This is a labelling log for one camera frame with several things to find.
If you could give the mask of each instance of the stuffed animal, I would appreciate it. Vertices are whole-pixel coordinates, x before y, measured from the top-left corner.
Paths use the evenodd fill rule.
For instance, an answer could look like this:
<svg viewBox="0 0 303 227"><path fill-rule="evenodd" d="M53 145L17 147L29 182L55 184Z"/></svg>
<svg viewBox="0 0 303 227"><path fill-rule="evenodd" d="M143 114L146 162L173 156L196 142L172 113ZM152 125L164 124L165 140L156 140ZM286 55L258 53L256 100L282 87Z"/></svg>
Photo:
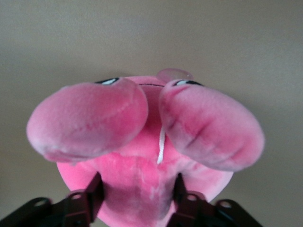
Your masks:
<svg viewBox="0 0 303 227"><path fill-rule="evenodd" d="M178 173L212 200L264 147L253 114L177 69L64 87L32 113L27 136L71 190L102 175L98 217L111 227L162 227Z"/></svg>

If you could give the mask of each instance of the plush toy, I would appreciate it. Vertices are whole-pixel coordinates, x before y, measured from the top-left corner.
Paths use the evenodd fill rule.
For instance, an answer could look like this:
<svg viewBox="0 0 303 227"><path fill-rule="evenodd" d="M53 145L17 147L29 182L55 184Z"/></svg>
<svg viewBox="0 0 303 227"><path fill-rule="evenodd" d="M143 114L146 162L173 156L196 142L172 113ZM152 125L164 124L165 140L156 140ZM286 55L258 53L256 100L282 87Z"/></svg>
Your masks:
<svg viewBox="0 0 303 227"><path fill-rule="evenodd" d="M71 190L102 175L98 217L111 227L165 226L178 173L210 201L264 146L251 112L176 69L64 87L34 110L27 136Z"/></svg>

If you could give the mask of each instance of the plush toy's eye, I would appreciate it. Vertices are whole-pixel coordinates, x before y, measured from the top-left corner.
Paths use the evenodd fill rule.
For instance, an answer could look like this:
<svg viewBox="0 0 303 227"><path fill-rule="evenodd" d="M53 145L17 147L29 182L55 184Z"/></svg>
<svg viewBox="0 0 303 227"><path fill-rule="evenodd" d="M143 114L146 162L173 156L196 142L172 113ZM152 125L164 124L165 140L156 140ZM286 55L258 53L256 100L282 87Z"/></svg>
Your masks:
<svg viewBox="0 0 303 227"><path fill-rule="evenodd" d="M117 82L117 80L119 80L119 78L106 79L106 80L98 81L98 82L95 82L95 83L96 84L103 84L103 85L111 85L111 84Z"/></svg>
<svg viewBox="0 0 303 227"><path fill-rule="evenodd" d="M178 85L182 85L182 84L197 84L200 86L204 86L203 84L200 84L200 83L192 81L192 80L180 80L177 83L175 83L174 86L178 86Z"/></svg>

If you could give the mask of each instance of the translucent pink suction cup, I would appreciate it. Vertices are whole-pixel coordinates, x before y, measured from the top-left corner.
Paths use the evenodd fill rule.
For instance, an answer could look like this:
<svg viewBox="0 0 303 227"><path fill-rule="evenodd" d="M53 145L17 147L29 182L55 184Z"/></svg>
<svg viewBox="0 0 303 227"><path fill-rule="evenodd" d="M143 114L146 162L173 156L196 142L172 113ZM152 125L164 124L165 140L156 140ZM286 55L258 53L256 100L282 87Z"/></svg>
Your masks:
<svg viewBox="0 0 303 227"><path fill-rule="evenodd" d="M163 69L157 73L157 78L166 83L174 79L193 80L194 77L189 72L179 69Z"/></svg>

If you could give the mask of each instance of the pink fabric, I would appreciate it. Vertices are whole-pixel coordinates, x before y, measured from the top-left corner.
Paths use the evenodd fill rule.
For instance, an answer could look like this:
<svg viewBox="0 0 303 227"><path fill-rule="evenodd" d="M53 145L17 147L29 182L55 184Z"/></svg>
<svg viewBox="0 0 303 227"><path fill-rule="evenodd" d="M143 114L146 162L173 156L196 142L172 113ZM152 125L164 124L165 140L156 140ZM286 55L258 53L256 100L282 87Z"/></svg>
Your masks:
<svg viewBox="0 0 303 227"><path fill-rule="evenodd" d="M59 90L34 110L28 139L57 162L71 190L101 173L106 196L98 217L109 226L165 226L178 173L188 190L210 201L264 146L260 125L245 107L178 81L129 77ZM157 164L162 127L164 159Z"/></svg>

